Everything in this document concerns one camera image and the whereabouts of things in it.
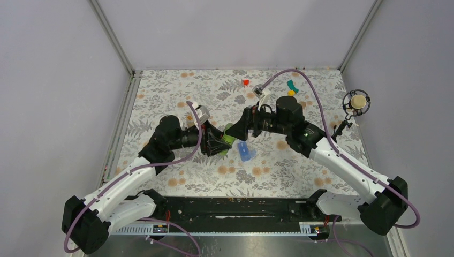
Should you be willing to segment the blue weekly pill organizer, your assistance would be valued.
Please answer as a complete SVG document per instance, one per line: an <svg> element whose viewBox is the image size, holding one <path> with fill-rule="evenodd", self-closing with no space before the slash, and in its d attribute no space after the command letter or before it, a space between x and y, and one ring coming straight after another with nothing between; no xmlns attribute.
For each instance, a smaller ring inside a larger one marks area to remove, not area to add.
<svg viewBox="0 0 454 257"><path fill-rule="evenodd" d="M247 142L245 141L238 142L237 149L242 162L248 162L256 156L256 151L249 148Z"/></svg>

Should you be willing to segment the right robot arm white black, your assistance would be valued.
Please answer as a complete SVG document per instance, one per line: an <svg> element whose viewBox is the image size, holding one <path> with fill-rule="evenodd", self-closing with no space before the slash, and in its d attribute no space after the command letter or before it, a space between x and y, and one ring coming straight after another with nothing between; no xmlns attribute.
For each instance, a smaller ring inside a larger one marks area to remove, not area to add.
<svg viewBox="0 0 454 257"><path fill-rule="evenodd" d="M321 193L307 206L311 219L319 221L327 214L360 219L371 231L385 236L408 209L407 181L381 175L342 150L324 130L305 120L294 97L278 98L271 112L259 104L245 108L226 134L246 141L263 131L285 135L291 149L328 168L357 192L358 196Z"/></svg>

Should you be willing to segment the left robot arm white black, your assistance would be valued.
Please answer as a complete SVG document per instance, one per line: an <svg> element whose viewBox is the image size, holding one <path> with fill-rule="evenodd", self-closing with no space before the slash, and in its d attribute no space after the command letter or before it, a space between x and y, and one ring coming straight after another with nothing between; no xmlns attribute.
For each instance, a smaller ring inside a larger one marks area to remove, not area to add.
<svg viewBox="0 0 454 257"><path fill-rule="evenodd" d="M65 252L74 252L68 246L73 241L76 251L91 254L113 232L136 220L168 218L167 199L156 190L145 190L132 201L122 202L145 181L170 165L187 161L197 151L213 156L231 149L223 138L224 133L209 121L182 129L178 117L162 117L148 143L125 170L84 198L72 196L66 201L62 220Z"/></svg>

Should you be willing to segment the green pill bottle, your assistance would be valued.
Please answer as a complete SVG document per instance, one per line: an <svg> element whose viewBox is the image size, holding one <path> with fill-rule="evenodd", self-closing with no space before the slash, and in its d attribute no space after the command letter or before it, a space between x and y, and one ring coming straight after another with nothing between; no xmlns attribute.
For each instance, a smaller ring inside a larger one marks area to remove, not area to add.
<svg viewBox="0 0 454 257"><path fill-rule="evenodd" d="M235 138L235 137L232 137L232 136L226 134L226 131L227 131L230 127L232 127L232 126L233 126L232 123L228 123L228 124L225 126L224 130L223 130L223 133L224 133L224 134L223 134L223 136L222 136L222 141L228 143L229 146L232 146L233 143L236 141L236 138ZM225 156L225 155L228 153L229 150L230 150L230 149L226 149L226 150L221 151L221 152L219 153L219 156Z"/></svg>

